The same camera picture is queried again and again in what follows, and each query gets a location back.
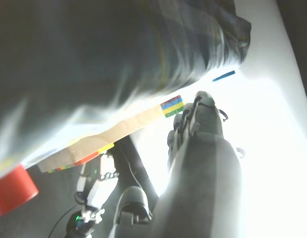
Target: red object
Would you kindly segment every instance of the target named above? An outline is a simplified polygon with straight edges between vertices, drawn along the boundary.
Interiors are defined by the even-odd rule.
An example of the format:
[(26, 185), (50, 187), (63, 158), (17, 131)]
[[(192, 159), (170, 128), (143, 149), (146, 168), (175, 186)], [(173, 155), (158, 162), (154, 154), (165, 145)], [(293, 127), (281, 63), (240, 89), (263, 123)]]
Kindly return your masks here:
[(0, 179), (0, 216), (24, 204), (38, 194), (38, 189), (28, 172), (17, 166)]

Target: yellow stripe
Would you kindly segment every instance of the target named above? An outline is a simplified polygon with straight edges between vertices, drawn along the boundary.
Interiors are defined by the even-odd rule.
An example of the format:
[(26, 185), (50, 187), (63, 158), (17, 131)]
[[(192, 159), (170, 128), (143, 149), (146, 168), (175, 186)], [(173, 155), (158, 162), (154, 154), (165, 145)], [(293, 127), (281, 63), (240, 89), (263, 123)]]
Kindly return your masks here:
[(101, 149), (98, 150), (99, 153), (102, 153), (104, 152), (105, 150), (109, 150), (110, 148), (113, 148), (114, 147), (114, 144), (113, 143), (110, 143), (104, 147), (102, 147)]
[(166, 115), (166, 114), (168, 114), (170, 112), (173, 112), (173, 111), (175, 111), (175, 110), (177, 110), (177, 109), (179, 109), (179, 108), (181, 108), (183, 106), (184, 106), (184, 103), (180, 102), (180, 103), (178, 103), (178, 104), (176, 104), (176, 105), (174, 105), (174, 106), (172, 106), (170, 108), (167, 108), (167, 109), (163, 110), (163, 114)]

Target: blue strip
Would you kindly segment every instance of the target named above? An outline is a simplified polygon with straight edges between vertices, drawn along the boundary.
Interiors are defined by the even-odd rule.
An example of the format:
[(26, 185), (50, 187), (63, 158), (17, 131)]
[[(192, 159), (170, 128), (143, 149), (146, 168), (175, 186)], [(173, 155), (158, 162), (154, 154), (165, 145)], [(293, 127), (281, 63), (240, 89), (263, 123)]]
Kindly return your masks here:
[(231, 76), (231, 75), (233, 75), (233, 74), (235, 74), (235, 71), (231, 71), (231, 72), (229, 72), (229, 73), (223, 74), (222, 76), (220, 76), (220, 77), (218, 77), (218, 78), (216, 78), (216, 79), (213, 79), (212, 82), (215, 82), (215, 81), (218, 81), (218, 80), (220, 80), (220, 79), (226, 78), (226, 77)]
[(178, 99), (176, 99), (176, 100), (174, 100), (174, 101), (172, 101), (170, 103), (161, 105), (161, 109), (165, 110), (165, 109), (170, 108), (170, 107), (172, 107), (172, 106), (174, 106), (174, 105), (176, 105), (178, 103), (181, 103), (181, 102), (182, 102), (182, 98), (178, 98)]

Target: white surface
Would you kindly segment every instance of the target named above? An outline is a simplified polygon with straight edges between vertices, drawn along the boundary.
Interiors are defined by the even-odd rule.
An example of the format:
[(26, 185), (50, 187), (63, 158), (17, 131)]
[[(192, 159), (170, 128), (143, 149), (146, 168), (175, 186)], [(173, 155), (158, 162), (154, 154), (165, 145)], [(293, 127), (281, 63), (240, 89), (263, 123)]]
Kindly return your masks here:
[[(307, 237), (307, 99), (273, 0), (235, 0), (237, 14), (252, 23), (248, 56), (236, 74), (210, 78), (182, 90), (192, 102), (210, 92), (229, 116), (225, 138), (247, 151), (242, 163), (246, 237)], [(131, 135), (153, 186), (167, 183), (167, 134), (173, 117)]]

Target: red cap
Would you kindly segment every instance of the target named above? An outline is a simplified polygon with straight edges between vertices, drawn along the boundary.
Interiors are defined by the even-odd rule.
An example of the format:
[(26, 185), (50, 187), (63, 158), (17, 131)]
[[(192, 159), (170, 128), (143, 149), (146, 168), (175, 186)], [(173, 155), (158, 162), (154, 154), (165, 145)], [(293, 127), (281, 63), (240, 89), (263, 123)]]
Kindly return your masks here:
[(0, 179), (0, 216), (24, 204), (38, 194), (27, 171), (17, 166)]

